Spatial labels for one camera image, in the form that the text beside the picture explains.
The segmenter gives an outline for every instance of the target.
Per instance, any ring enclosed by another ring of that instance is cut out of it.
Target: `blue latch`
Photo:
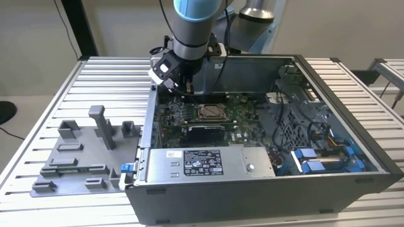
[[[133,173],[133,164],[123,164],[120,167],[121,173]]]
[[[355,152],[353,152],[351,147],[347,147],[345,151],[347,151],[347,154],[348,154],[349,157],[355,155]]]
[[[295,154],[297,158],[317,158],[317,154],[312,148],[297,148]]]
[[[320,161],[307,161],[301,164],[301,170],[304,174],[312,174],[324,171],[325,168]]]

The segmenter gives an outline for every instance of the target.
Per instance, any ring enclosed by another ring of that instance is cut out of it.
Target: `gray plastic holder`
[[[92,106],[89,114],[104,113],[103,108]],[[32,186],[32,197],[121,192],[120,167],[135,162],[140,127],[133,122],[111,126],[103,114],[95,118],[104,121],[103,128],[61,122],[60,137]]]

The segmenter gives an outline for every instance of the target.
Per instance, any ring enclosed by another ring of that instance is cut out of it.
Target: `white label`
[[[167,157],[183,157],[183,151],[181,150],[168,150]]]

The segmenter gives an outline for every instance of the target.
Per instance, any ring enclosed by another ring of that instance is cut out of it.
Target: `robotic arm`
[[[221,56],[225,58],[225,47],[217,43],[212,34],[216,19],[233,0],[173,0],[175,18],[172,20],[172,50],[163,54],[149,70],[149,76],[155,83],[165,86],[173,92],[179,84],[172,78],[180,77],[180,85],[192,83],[193,75],[200,71],[205,58]],[[252,22],[268,27],[273,15],[269,7],[271,0],[248,0],[240,11],[239,20]],[[224,40],[224,29],[219,29]],[[237,35],[233,42],[245,43],[243,35]]]

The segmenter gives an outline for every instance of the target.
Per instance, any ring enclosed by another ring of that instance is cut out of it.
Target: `white wall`
[[[163,2],[169,17],[172,0]],[[157,0],[83,3],[101,55],[147,57],[163,44]],[[288,0],[273,52],[339,57],[356,69],[401,58],[403,8],[404,0]],[[0,1],[0,56],[0,96],[56,92],[76,61],[52,0]]]
[[[288,0],[273,53],[337,57],[351,69],[404,57],[404,0]]]
[[[75,63],[53,1],[0,1],[0,96],[53,94]]]

